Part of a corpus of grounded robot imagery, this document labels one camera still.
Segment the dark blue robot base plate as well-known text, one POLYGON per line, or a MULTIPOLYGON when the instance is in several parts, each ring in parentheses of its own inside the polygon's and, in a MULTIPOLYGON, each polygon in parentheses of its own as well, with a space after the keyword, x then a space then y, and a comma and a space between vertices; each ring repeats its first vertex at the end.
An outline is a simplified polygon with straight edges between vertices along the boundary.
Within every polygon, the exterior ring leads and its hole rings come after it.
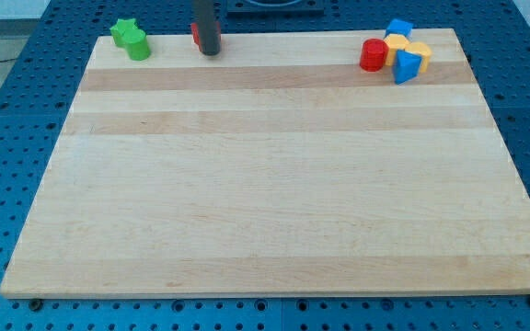
POLYGON ((324 0, 226 0, 228 16, 323 14, 324 0))

